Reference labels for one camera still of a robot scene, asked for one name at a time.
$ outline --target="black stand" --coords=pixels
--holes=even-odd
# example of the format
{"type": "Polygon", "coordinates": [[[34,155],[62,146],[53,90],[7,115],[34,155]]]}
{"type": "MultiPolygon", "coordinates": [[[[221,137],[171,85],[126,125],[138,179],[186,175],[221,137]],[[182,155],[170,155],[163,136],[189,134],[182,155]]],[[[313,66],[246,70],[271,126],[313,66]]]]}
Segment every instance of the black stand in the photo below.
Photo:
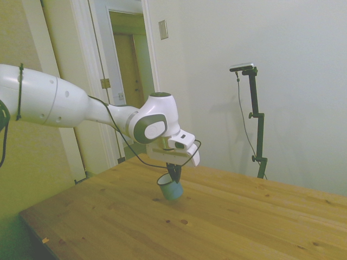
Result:
{"type": "Polygon", "coordinates": [[[252,156],[252,161],[257,161],[260,163],[258,178],[263,179],[265,174],[265,168],[267,164],[267,158],[262,157],[262,143],[264,137],[264,113],[259,113],[258,109],[258,98],[256,95],[256,84],[255,76],[257,75],[258,70],[256,67],[249,70],[244,70],[243,75],[248,75],[249,77],[249,86],[250,86],[250,98],[252,99],[252,110],[249,114],[249,118],[258,118],[258,138],[256,141],[256,156],[252,156]]]}

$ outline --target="cable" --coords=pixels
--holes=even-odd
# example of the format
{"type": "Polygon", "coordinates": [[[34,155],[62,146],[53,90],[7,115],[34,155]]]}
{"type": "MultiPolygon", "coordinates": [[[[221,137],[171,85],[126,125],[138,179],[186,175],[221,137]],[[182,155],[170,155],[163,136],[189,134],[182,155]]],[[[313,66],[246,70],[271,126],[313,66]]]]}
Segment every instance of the cable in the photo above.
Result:
{"type": "Polygon", "coordinates": [[[249,143],[250,147],[252,148],[254,157],[256,157],[255,150],[254,150],[253,145],[252,145],[252,143],[250,142],[249,137],[248,137],[248,133],[247,133],[247,130],[246,130],[246,123],[245,123],[245,116],[243,115],[243,110],[242,110],[242,106],[241,106],[241,99],[240,99],[240,79],[239,79],[239,74],[237,73],[237,71],[235,71],[235,74],[236,74],[236,78],[237,78],[237,89],[238,89],[239,105],[240,105],[241,115],[242,115],[242,121],[243,121],[243,129],[245,129],[245,133],[246,133],[246,137],[247,137],[248,143],[249,143]]]}
{"type": "Polygon", "coordinates": [[[4,143],[3,143],[3,147],[2,147],[2,159],[0,162],[0,168],[3,165],[4,161],[5,161],[5,156],[6,156],[6,139],[7,139],[7,131],[9,128],[9,123],[7,123],[7,125],[5,126],[5,134],[4,134],[4,143]]]}
{"type": "MultiPolygon", "coordinates": [[[[115,129],[120,133],[121,137],[123,138],[123,140],[125,141],[125,143],[128,145],[129,149],[133,152],[133,154],[137,157],[137,159],[139,159],[141,161],[141,163],[145,164],[145,165],[148,165],[148,166],[152,166],[152,167],[156,167],[156,168],[164,168],[164,169],[168,169],[168,167],[164,167],[164,166],[159,166],[159,165],[153,165],[153,164],[148,164],[146,162],[144,162],[138,155],[137,153],[133,150],[133,148],[128,144],[128,142],[126,141],[125,137],[123,136],[122,132],[120,131],[119,127],[117,126],[117,124],[115,123],[114,119],[113,119],[113,116],[111,114],[111,111],[110,109],[108,108],[108,104],[103,102],[103,100],[100,100],[96,97],[93,97],[93,96],[89,96],[91,99],[95,99],[95,100],[98,100],[99,102],[101,102],[107,109],[107,112],[115,126],[115,129]]],[[[201,142],[199,140],[195,140],[197,142],[200,143],[200,145],[198,146],[197,150],[195,151],[195,153],[193,153],[193,155],[182,165],[180,165],[181,167],[186,165],[193,157],[194,155],[197,153],[197,151],[200,149],[200,146],[201,146],[201,142]]]]}

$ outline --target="door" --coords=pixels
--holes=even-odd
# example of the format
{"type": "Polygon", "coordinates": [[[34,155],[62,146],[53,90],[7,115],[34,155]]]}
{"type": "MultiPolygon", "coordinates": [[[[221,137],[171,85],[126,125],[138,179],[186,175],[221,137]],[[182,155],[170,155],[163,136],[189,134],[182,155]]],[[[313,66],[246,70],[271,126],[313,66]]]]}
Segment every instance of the door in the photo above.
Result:
{"type": "Polygon", "coordinates": [[[144,94],[136,57],[134,37],[133,35],[115,34],[114,41],[126,104],[141,108],[144,104],[144,94]]]}

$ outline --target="door frame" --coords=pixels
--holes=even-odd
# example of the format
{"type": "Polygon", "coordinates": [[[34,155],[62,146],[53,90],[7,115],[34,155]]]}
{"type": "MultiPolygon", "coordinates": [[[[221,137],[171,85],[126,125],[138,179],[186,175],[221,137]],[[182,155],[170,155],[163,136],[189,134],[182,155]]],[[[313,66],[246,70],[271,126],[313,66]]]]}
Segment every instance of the door frame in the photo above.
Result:
{"type": "MultiPolygon", "coordinates": [[[[100,27],[98,24],[98,19],[97,19],[97,11],[95,8],[95,1],[96,0],[70,0],[70,1],[72,3],[72,8],[74,11],[76,23],[78,23],[78,31],[80,31],[80,32],[87,31],[87,32],[89,32],[89,34],[94,34],[93,24],[91,23],[91,20],[94,23],[94,27],[95,27],[94,38],[92,38],[92,37],[85,38],[85,39],[83,39],[81,44],[83,46],[86,46],[87,49],[91,49],[94,53],[96,51],[98,51],[100,53],[100,59],[101,59],[101,63],[102,63],[103,68],[104,68],[105,77],[108,78],[109,71],[107,69],[106,55],[105,55],[105,50],[104,50],[104,47],[102,44],[101,32],[100,32],[100,27]],[[99,50],[96,47],[96,41],[98,41],[99,50]]],[[[155,48],[153,45],[154,40],[153,40],[153,32],[152,32],[151,22],[150,22],[148,0],[142,0],[141,5],[142,5],[142,11],[143,12],[140,14],[143,15],[144,22],[145,22],[146,38],[147,38],[147,44],[149,47],[150,63],[151,63],[151,69],[152,69],[154,89],[155,89],[155,92],[160,92],[159,77],[158,77],[159,74],[158,74],[158,68],[157,68],[157,60],[156,60],[156,56],[155,56],[155,48]]],[[[116,12],[125,12],[125,11],[117,9],[117,8],[113,8],[107,4],[105,4],[105,10],[106,10],[107,21],[108,21],[108,31],[110,32],[110,35],[112,36],[111,38],[113,41],[114,58],[115,58],[115,61],[118,65],[117,51],[115,49],[115,43],[114,43],[114,37],[113,37],[113,31],[112,31],[112,25],[111,25],[111,18],[110,18],[110,11],[116,11],[116,12]]],[[[90,65],[93,66],[94,68],[97,67],[97,64],[91,64],[90,63],[90,65]]],[[[95,74],[96,71],[97,70],[90,69],[89,73],[90,73],[90,75],[92,75],[92,74],[95,74]]],[[[121,79],[119,65],[117,66],[117,74],[118,74],[118,78],[121,79]]],[[[121,85],[121,90],[124,92],[122,82],[120,81],[120,82],[118,82],[118,84],[121,85]]],[[[98,92],[100,90],[98,88],[97,84],[92,84],[91,88],[93,88],[96,92],[98,92]]],[[[117,136],[118,136],[118,140],[121,140],[120,134],[117,133],[117,136]]],[[[130,139],[128,142],[130,144],[133,143],[132,139],[130,139]]],[[[123,142],[120,141],[119,145],[121,146],[121,155],[122,155],[122,157],[124,157],[125,153],[124,153],[124,148],[123,148],[123,142]]]]}
{"type": "MultiPolygon", "coordinates": [[[[91,16],[93,5],[89,4],[88,0],[69,1],[74,15],[76,29],[78,31],[78,38],[88,81],[90,82],[91,95],[103,100],[104,102],[108,102],[108,96],[112,96],[112,90],[108,89],[108,93],[106,93],[106,91],[101,87],[100,80],[104,77],[108,78],[108,70],[105,53],[102,48],[98,21],[97,19],[93,19],[91,16]]],[[[114,104],[113,99],[110,99],[110,104],[114,104]]],[[[123,144],[122,142],[118,142],[119,138],[117,135],[119,134],[115,133],[113,128],[104,124],[98,125],[106,156],[107,167],[111,168],[118,164],[118,159],[120,157],[125,156],[123,144]]]]}

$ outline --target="black cable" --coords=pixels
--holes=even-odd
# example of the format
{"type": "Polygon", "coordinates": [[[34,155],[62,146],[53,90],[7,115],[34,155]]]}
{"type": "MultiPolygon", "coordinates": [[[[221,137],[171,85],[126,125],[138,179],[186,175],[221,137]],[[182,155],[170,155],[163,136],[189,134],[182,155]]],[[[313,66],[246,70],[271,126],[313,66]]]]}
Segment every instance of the black cable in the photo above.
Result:
{"type": "Polygon", "coordinates": [[[23,69],[24,69],[23,64],[21,63],[21,66],[20,66],[20,89],[19,89],[19,94],[18,94],[18,114],[17,114],[16,121],[18,121],[20,118],[22,118],[22,116],[21,116],[21,100],[22,100],[23,69]]]}
{"type": "MultiPolygon", "coordinates": [[[[117,124],[115,123],[114,119],[113,119],[113,116],[111,114],[111,111],[109,110],[108,108],[108,104],[103,102],[103,100],[100,100],[96,97],[93,97],[93,96],[89,96],[91,99],[95,99],[95,100],[98,100],[99,102],[101,102],[107,109],[107,112],[115,126],[115,129],[120,133],[121,137],[123,138],[123,140],[125,141],[126,145],[128,145],[129,149],[133,152],[133,154],[141,161],[141,163],[145,164],[145,165],[148,165],[148,166],[152,166],[152,167],[156,167],[156,168],[164,168],[164,169],[168,169],[167,167],[164,167],[164,166],[159,166],[159,165],[153,165],[153,164],[148,164],[146,162],[144,162],[138,155],[137,153],[133,150],[133,148],[128,144],[128,142],[126,141],[125,137],[123,136],[122,132],[120,131],[119,127],[117,126],[117,124]]],[[[194,155],[197,153],[197,151],[199,150],[200,146],[201,146],[201,142],[199,140],[196,140],[195,141],[199,142],[200,145],[198,146],[198,148],[196,149],[195,153],[193,153],[193,155],[182,165],[180,165],[181,167],[186,165],[193,157],[194,155]]]]}
{"type": "Polygon", "coordinates": [[[9,128],[9,123],[7,123],[7,125],[5,126],[5,134],[4,134],[4,143],[3,143],[3,147],[2,147],[2,159],[0,162],[0,168],[3,165],[4,161],[5,161],[5,156],[6,156],[6,139],[7,139],[7,131],[9,128]]]}
{"type": "Polygon", "coordinates": [[[237,71],[235,71],[235,74],[236,74],[236,78],[237,78],[237,88],[238,88],[238,91],[239,91],[239,105],[240,105],[241,115],[242,115],[242,121],[243,121],[243,129],[245,129],[245,133],[246,133],[246,137],[247,137],[248,143],[249,143],[250,147],[252,148],[254,157],[256,157],[255,150],[254,150],[253,145],[252,145],[252,143],[250,142],[249,137],[248,137],[248,133],[247,133],[247,130],[246,130],[246,123],[245,123],[245,116],[243,115],[243,110],[242,110],[242,106],[241,106],[241,99],[240,99],[240,79],[239,79],[239,74],[237,73],[237,71]]]}

